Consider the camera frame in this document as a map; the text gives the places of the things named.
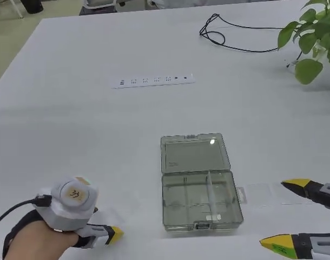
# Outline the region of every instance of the plastic bag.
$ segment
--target plastic bag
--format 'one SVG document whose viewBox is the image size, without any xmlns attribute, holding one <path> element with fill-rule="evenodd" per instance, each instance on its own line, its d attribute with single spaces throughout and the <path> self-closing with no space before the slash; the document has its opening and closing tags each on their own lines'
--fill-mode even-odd
<svg viewBox="0 0 330 260">
<path fill-rule="evenodd" d="M 181 7 L 200 7 L 206 5 L 208 0 L 147 0 L 148 4 L 152 2 L 160 9 L 181 8 Z"/>
</svg>

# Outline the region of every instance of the floor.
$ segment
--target floor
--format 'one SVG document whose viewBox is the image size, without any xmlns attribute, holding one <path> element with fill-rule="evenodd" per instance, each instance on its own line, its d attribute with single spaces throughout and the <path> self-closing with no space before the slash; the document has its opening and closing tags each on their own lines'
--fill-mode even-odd
<svg viewBox="0 0 330 260">
<path fill-rule="evenodd" d="M 44 11 L 29 15 L 22 3 L 15 0 L 24 18 L 19 19 L 10 1 L 0 3 L 0 77 L 22 48 L 41 19 L 60 16 L 75 16 L 80 13 L 82 0 L 53 0 L 43 2 Z M 144 9 L 144 0 L 133 0 L 117 11 Z"/>
</svg>

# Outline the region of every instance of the green sticker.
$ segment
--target green sticker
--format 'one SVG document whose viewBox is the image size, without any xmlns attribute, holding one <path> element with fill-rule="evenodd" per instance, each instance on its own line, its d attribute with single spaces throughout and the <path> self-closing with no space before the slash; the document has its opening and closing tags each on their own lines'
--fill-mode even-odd
<svg viewBox="0 0 330 260">
<path fill-rule="evenodd" d="M 284 246 L 281 245 L 276 245 L 276 244 L 272 244 L 272 250 L 273 252 L 291 258 L 291 259 L 297 259 L 297 255 L 296 255 L 296 251 L 294 248 L 286 248 Z"/>
</svg>

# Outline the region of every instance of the black wire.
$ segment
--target black wire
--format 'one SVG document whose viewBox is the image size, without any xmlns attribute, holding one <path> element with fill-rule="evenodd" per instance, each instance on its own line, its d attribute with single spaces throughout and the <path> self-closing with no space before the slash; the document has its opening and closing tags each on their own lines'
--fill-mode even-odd
<svg viewBox="0 0 330 260">
<path fill-rule="evenodd" d="M 223 22 L 235 26 L 235 27 L 239 27 L 239 28 L 245 28 L 245 29 L 272 29 L 272 30 L 281 30 L 283 28 L 277 28 L 277 27 L 249 27 L 249 26 L 242 26 L 242 25 L 238 25 L 238 24 L 233 24 L 233 23 L 229 23 L 228 21 L 224 20 L 223 18 L 220 17 L 219 14 L 213 14 L 211 15 L 211 17 L 206 21 L 205 25 L 201 28 L 200 30 L 200 36 L 210 40 L 211 42 L 213 42 L 214 44 L 218 45 L 218 46 L 223 46 L 225 48 L 229 48 L 229 49 L 233 49 L 233 50 L 240 50 L 240 51 L 245 51 L 248 53 L 268 53 L 270 51 L 275 51 L 277 50 L 277 48 L 274 49 L 269 49 L 269 50 L 247 50 L 247 49 L 241 49 L 241 48 L 237 48 L 237 47 L 232 47 L 232 46 L 228 46 L 225 45 L 226 42 L 226 37 L 224 34 L 222 34 L 219 31 L 207 31 L 207 26 L 214 21 L 215 19 L 219 18 L 220 20 L 222 20 Z M 220 36 L 223 37 L 223 41 L 222 42 L 217 42 L 216 40 L 212 39 L 209 37 L 209 34 L 218 34 Z"/>
<path fill-rule="evenodd" d="M 21 203 L 16 204 L 15 206 L 11 207 L 4 214 L 2 214 L 0 216 L 0 221 L 2 221 L 3 218 L 5 218 L 8 214 L 10 214 L 15 209 L 17 209 L 17 208 L 19 208 L 19 207 L 21 207 L 23 205 L 26 205 L 26 204 L 34 204 L 34 203 L 36 203 L 38 201 L 39 201 L 39 198 L 35 198 L 35 199 L 26 200 L 26 201 L 23 201 Z"/>
</svg>

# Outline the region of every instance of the green plant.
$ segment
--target green plant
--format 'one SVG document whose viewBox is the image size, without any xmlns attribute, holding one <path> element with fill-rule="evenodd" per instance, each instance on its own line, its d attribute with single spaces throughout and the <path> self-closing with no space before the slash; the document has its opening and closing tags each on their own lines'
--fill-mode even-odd
<svg viewBox="0 0 330 260">
<path fill-rule="evenodd" d="M 320 59 L 326 55 L 330 63 L 330 0 L 310 0 L 304 7 L 311 4 L 322 4 L 324 10 L 317 13 L 313 8 L 308 9 L 299 22 L 290 22 L 278 35 L 278 49 L 292 37 L 293 42 L 299 39 L 299 47 L 304 54 L 312 51 L 313 58 L 305 58 L 295 65 L 295 77 L 305 85 L 322 71 Z"/>
</svg>

